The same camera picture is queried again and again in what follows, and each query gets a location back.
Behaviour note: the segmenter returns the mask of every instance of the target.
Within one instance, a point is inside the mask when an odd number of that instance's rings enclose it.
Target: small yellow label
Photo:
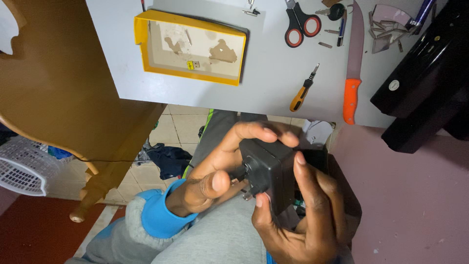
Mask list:
[[[189,69],[189,70],[193,70],[193,69],[194,69],[194,63],[193,63],[193,61],[188,61],[188,62],[187,62],[187,69]]]

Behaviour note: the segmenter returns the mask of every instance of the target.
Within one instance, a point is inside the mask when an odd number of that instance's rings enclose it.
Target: knife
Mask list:
[[[364,36],[365,26],[363,24],[362,10],[354,0],[343,106],[344,121],[347,124],[355,124],[354,116],[358,101],[358,87],[362,83],[360,80],[360,69],[362,67]]]

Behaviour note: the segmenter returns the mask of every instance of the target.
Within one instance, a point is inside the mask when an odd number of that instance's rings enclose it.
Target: hand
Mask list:
[[[214,203],[228,200],[244,188],[246,181],[231,186],[227,171],[234,171],[242,164],[241,140],[253,138],[264,142],[280,140],[291,148],[299,143],[281,123],[236,123],[220,144],[191,171],[188,179],[166,198],[168,210],[180,217],[199,213]]]
[[[306,216],[295,232],[273,223],[265,193],[256,195],[252,223],[277,263],[328,263],[334,259],[337,245],[345,240],[342,194],[336,181],[307,164],[301,152],[295,155],[293,171],[306,204]]]

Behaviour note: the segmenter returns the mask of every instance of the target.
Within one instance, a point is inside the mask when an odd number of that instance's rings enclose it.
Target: yellow box tray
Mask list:
[[[155,10],[134,18],[134,32],[144,71],[239,85],[244,32]]]

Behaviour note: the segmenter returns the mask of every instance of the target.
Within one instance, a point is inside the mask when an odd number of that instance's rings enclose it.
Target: pink wall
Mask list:
[[[344,126],[332,149],[363,210],[355,262],[469,263],[469,142],[436,136],[404,154],[383,131]]]
[[[20,196],[18,193],[0,187],[0,216],[10,207],[18,196]]]

